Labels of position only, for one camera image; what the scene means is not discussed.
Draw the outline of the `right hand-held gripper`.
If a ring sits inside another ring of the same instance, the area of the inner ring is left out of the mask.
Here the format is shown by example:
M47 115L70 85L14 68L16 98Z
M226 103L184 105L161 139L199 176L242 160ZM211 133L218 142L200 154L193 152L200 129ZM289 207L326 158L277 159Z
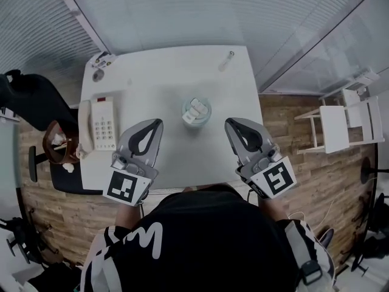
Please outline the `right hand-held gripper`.
M272 137L262 124L230 117L224 129L241 164L236 173L261 199L274 199L296 185L289 158L282 156L277 146L271 147ZM250 158L252 151L263 152Z

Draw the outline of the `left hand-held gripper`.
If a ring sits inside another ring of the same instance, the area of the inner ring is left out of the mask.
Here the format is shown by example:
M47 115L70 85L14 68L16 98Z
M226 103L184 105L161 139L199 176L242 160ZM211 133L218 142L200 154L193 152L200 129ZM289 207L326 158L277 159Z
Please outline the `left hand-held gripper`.
M121 135L117 151L112 154L111 178L103 196L129 206L143 203L159 174L154 165L163 131L161 119L149 119Z

